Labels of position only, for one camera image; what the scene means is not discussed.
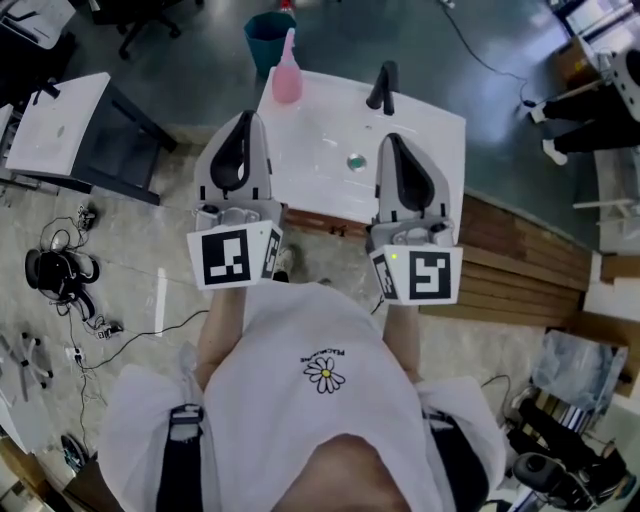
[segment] sink basin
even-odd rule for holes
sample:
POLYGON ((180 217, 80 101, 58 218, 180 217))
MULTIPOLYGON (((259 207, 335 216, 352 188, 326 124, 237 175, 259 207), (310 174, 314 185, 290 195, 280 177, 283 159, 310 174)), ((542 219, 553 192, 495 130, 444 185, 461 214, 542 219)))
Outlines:
POLYGON ((266 126, 275 199, 296 210, 369 224, 378 213, 378 146, 395 132, 428 152, 449 180, 457 242, 464 192, 463 118, 399 93, 393 93, 395 114, 386 116, 365 104, 372 85, 310 71, 302 72, 302 98, 281 105, 271 92, 273 71, 258 114, 266 126))

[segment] daisy print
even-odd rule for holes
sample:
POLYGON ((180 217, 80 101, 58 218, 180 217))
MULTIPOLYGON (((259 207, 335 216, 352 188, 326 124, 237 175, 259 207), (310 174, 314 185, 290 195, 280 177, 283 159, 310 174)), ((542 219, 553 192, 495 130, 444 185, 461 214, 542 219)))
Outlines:
POLYGON ((344 384, 345 378, 333 371, 333 367, 332 357, 318 357, 307 364, 304 374, 309 376, 311 382, 317 383, 318 393, 333 393, 344 384))

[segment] black faucet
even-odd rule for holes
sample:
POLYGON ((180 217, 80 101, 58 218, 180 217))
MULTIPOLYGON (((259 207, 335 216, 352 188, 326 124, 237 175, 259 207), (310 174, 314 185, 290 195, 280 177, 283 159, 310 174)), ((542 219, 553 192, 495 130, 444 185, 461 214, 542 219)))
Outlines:
POLYGON ((384 102, 385 115, 392 116, 395 113, 392 92, 400 92, 398 91, 398 64, 395 61, 387 60, 382 63, 376 84, 367 98, 367 106, 378 110, 384 102))

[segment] gray floor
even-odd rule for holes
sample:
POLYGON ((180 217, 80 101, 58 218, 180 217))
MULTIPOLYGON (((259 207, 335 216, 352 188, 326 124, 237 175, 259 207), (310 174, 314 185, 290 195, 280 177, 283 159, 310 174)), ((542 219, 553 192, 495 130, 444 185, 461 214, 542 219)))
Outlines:
MULTIPOLYGON (((131 46, 112 26, 94 26, 83 10, 71 21, 79 48, 68 77, 108 71, 115 83, 160 123, 220 126, 257 107, 256 79, 243 26, 274 0, 185 0, 167 14, 182 36, 152 23, 131 46)), ((595 211, 575 212, 576 195, 597 194, 591 155, 555 166, 540 149, 540 128, 519 108, 520 83, 481 67, 467 53, 436 0, 298 0, 296 55, 304 69, 372 83, 380 64, 394 59, 404 94, 467 119, 466 185, 471 193, 581 243, 597 247, 595 211)), ((565 40, 544 0, 460 1, 451 11, 475 51, 500 69, 529 77, 525 98, 560 90, 550 54, 565 40)))
MULTIPOLYGON (((82 376, 66 357, 71 347, 68 317, 59 317, 55 308, 24 278, 24 256, 37 247, 43 227, 54 217, 75 215, 80 204, 91 204, 99 213, 89 241, 81 251, 95 257, 102 270, 100 279, 87 285, 97 309, 107 320, 120 322, 125 332, 115 338, 98 340, 87 333, 79 316, 71 316, 75 343, 87 355, 87 365, 96 365, 118 351, 136 333, 154 332, 177 325, 200 309, 208 309, 210 295, 194 285, 186 244, 187 233, 195 221, 185 200, 191 194, 193 163, 200 147, 180 146, 172 155, 163 154, 152 189, 162 196, 163 206, 154 207, 100 191, 85 196, 62 191, 57 197, 8 189, 0 195, 0 332, 15 340, 27 330, 44 340, 51 359, 54 379, 49 389, 31 388, 40 395, 51 419, 52 443, 58 448, 60 434, 72 432, 82 438, 80 429, 82 376)), ((44 244, 65 221, 44 232, 44 244)), ((306 234, 287 230, 287 243, 295 243, 304 255, 297 281, 328 278, 336 289, 353 298, 366 310, 378 301, 376 278, 368 263, 364 246, 337 236, 306 234)), ((383 304, 375 315, 380 324, 386 316, 383 304)), ((87 444, 96 446, 100 421, 109 402, 111 387, 127 363, 167 373, 179 348, 194 343, 204 315, 186 326, 162 336, 144 335, 136 339, 112 362, 89 374, 84 425, 87 444)), ((471 375, 484 382, 506 373, 513 385, 511 396, 522 389, 542 346, 543 328, 508 326, 484 322, 452 320, 421 315, 422 356, 420 373, 425 380, 471 375)), ((505 395, 505 382, 485 388, 497 417, 505 395)), ((52 466, 55 481, 68 481, 57 449, 38 454, 52 466)))

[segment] shoe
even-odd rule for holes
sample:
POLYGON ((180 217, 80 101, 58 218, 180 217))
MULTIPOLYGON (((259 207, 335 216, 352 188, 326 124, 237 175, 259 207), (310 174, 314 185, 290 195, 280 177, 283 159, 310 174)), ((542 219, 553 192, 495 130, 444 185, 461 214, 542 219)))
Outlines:
POLYGON ((544 115, 544 107, 547 106, 547 102, 543 101, 539 105, 536 105, 529 111, 529 115, 534 123, 544 123, 547 120, 547 116, 544 115))
POLYGON ((547 156, 551 157, 551 160, 553 160, 556 165, 564 165, 569 160, 567 155, 560 153, 560 151, 556 149, 556 144, 553 139, 542 141, 542 151, 544 151, 547 156))
POLYGON ((276 272, 285 272, 287 275, 291 275, 291 271, 293 270, 293 266, 296 262, 296 254, 292 247, 283 247, 278 252, 278 257, 276 258, 276 265, 273 269, 273 273, 276 272))

